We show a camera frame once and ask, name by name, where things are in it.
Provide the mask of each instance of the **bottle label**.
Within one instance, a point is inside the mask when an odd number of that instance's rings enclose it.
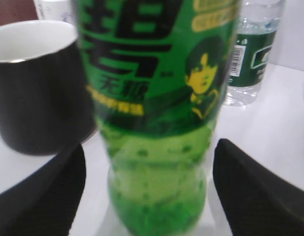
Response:
[[[97,121],[164,137],[216,119],[238,9],[238,0],[78,0]]]
[[[231,86],[253,86],[263,79],[275,33],[238,35],[230,68]]]

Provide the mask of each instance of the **green soda bottle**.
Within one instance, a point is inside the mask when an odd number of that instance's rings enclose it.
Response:
[[[239,1],[77,0],[77,9],[116,213],[134,236],[181,235],[204,207]]]

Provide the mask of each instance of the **barcode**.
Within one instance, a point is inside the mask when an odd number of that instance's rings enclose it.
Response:
[[[230,75],[239,77],[241,74],[243,59],[245,55],[246,46],[235,45],[233,59],[230,68]]]

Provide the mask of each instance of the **cup rim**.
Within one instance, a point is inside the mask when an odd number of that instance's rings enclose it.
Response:
[[[55,26],[58,25],[58,26],[66,27],[68,29],[71,28],[71,30],[74,33],[68,38],[68,41],[66,43],[63,43],[62,45],[59,45],[59,46],[55,46],[53,49],[46,50],[46,52],[34,54],[31,56],[27,56],[27,57],[21,57],[21,58],[2,59],[2,60],[0,60],[0,63],[19,63],[19,62],[32,60],[32,59],[37,59],[42,56],[46,56],[49,54],[59,52],[62,49],[70,46],[72,43],[74,43],[78,39],[77,29],[75,28],[74,25],[67,23],[67,22],[55,21],[55,20],[29,20],[29,21],[14,22],[14,23],[0,26],[0,31],[7,30],[7,29],[13,28],[13,27],[18,27],[20,25],[29,25],[29,24],[37,24],[37,25],[54,24]]]

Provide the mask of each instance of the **water bottle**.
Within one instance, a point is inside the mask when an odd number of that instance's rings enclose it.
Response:
[[[224,104],[247,105],[261,88],[285,0],[243,0]]]
[[[35,0],[40,20],[64,21],[75,25],[72,0]]]
[[[77,0],[111,203],[134,236],[182,235],[202,214],[239,2]]]

